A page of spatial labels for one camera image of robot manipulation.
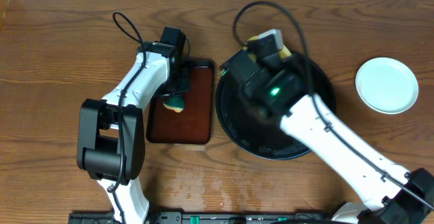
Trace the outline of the green sponge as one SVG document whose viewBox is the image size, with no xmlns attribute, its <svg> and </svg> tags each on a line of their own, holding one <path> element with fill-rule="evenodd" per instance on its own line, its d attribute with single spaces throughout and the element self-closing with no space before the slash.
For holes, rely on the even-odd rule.
<svg viewBox="0 0 434 224">
<path fill-rule="evenodd" d="M 163 106 L 166 109 L 174 111 L 176 113 L 180 113 L 185 108 L 184 99 L 181 96 L 173 96 L 166 101 L 163 102 Z"/>
</svg>

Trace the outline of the yellow plate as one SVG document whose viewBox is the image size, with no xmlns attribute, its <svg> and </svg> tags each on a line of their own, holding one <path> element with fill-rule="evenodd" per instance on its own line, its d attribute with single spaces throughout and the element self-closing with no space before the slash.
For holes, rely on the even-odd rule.
<svg viewBox="0 0 434 224">
<path fill-rule="evenodd" d="M 252 51 L 248 51 L 248 43 L 249 43 L 250 41 L 256 41 L 256 40 L 258 40 L 258 36 L 250 37 L 250 38 L 245 42 L 245 44 L 244 44 L 244 46 L 243 46 L 243 48 L 242 48 L 242 50 L 248 52 L 248 56 L 249 56 L 249 57 L 250 57 L 254 62 L 257 61 L 257 57 L 256 57 L 256 55 L 255 55 Z M 289 49 L 288 49 L 285 45 L 284 45 L 283 48 L 278 52 L 278 54 L 279 54 L 279 57 L 280 57 L 280 58 L 287 58 L 287 57 L 289 57 L 289 56 L 292 55 L 291 51 L 289 51 Z"/>
</svg>

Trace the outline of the light blue plate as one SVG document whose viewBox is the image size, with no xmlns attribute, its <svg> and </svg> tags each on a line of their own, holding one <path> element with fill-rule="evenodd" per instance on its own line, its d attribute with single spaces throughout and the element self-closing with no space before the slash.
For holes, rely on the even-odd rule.
<svg viewBox="0 0 434 224">
<path fill-rule="evenodd" d="M 403 113 L 418 99 L 415 74 L 404 63 L 378 57 L 362 64 L 355 76 L 355 87 L 362 101 L 384 114 Z"/>
</svg>

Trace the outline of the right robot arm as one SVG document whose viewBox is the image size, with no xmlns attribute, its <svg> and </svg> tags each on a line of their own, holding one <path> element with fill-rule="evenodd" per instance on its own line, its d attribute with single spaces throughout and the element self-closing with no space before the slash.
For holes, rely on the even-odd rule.
<svg viewBox="0 0 434 224">
<path fill-rule="evenodd" d="M 251 114 L 307 146 L 359 196 L 333 223 L 422 223 L 433 213 L 433 175 L 387 159 L 338 119 L 315 91 L 309 57 L 240 50 L 221 68 Z"/>
</svg>

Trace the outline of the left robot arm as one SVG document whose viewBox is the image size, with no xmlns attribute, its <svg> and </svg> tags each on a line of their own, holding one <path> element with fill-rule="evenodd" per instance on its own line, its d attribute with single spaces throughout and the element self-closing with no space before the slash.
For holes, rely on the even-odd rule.
<svg viewBox="0 0 434 224">
<path fill-rule="evenodd" d="M 144 223 L 149 201 L 139 174 L 145 155 L 143 111 L 156 96 L 185 89 L 181 69 L 186 39 L 138 46 L 133 66 L 100 100 L 86 99 L 79 112 L 77 165 L 104 188 L 115 223 Z"/>
</svg>

